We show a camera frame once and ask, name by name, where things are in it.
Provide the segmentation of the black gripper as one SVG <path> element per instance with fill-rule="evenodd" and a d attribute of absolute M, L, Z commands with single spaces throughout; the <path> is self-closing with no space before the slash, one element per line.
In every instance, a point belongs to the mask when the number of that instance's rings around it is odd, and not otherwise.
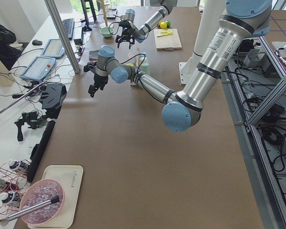
<path fill-rule="evenodd" d="M 130 20 L 123 20 L 119 22 L 119 26 L 122 27 L 121 35 L 117 35 L 115 42 L 117 43 L 117 48 L 120 48 L 120 44 L 124 41 L 129 42 L 129 49 L 135 43 L 135 38 L 133 35 L 133 22 Z"/>
<path fill-rule="evenodd" d="M 88 89 L 90 97 L 94 97 L 95 93 L 98 91 L 98 88 L 103 91 L 104 87 L 108 83 L 108 73 L 105 70 L 101 70 L 97 66 L 97 62 L 88 62 L 84 67 L 83 71 L 86 73 L 91 71 L 94 73 L 94 84 L 91 84 Z"/>

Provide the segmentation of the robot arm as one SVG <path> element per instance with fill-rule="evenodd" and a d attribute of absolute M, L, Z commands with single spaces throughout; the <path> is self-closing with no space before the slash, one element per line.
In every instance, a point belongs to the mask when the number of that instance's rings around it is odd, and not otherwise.
<path fill-rule="evenodd" d="M 115 38 L 118 49 L 122 42 L 128 42 L 129 49 L 136 41 L 142 43 L 147 39 L 149 32 L 155 29 L 158 23 L 169 15 L 177 5 L 176 0 L 158 0 L 157 2 L 160 4 L 160 8 L 140 28 L 134 24 L 135 10 L 126 10 L 123 18 L 118 22 L 119 27 L 122 28 L 121 35 L 116 35 Z"/>
<path fill-rule="evenodd" d="M 87 63 L 83 69 L 94 74 L 94 84 L 88 92 L 94 96 L 105 87 L 109 78 L 116 83 L 130 80 L 164 104 L 162 119 L 168 129 L 185 131 L 199 121 L 204 98 L 242 40 L 268 33 L 271 8 L 269 0 L 225 0 L 220 2 L 216 14 L 212 15 L 206 9 L 197 35 L 198 41 L 206 38 L 203 55 L 193 54 L 188 61 L 180 63 L 180 77 L 185 79 L 181 91 L 168 88 L 139 67 L 120 63 L 114 49 L 104 45 L 99 50 L 97 62 Z"/>

